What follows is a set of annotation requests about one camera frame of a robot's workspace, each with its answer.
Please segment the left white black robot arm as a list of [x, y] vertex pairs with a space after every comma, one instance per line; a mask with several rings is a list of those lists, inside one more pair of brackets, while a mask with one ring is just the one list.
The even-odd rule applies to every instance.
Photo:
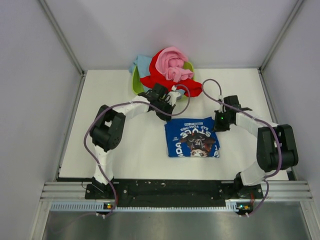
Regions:
[[94, 145], [92, 156], [96, 161], [96, 168], [92, 185], [98, 195], [106, 199], [113, 194], [114, 187], [110, 183], [114, 178], [113, 160], [109, 154], [121, 142], [126, 121], [150, 111], [154, 111], [159, 119], [170, 121], [176, 102], [181, 97], [182, 94], [175, 86], [167, 91], [157, 83], [152, 89], [136, 95], [132, 101], [100, 107], [92, 126], [85, 134], [86, 137], [91, 137]]

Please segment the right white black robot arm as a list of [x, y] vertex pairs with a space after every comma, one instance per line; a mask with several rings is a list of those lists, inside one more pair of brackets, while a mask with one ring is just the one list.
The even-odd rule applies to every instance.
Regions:
[[256, 137], [256, 160], [233, 180], [232, 193], [245, 198], [253, 187], [274, 177], [280, 171], [294, 167], [299, 162], [293, 128], [289, 124], [267, 122], [254, 115], [252, 109], [242, 107], [237, 95], [216, 101], [220, 109], [215, 111], [215, 132], [229, 131], [231, 125], [241, 127]]

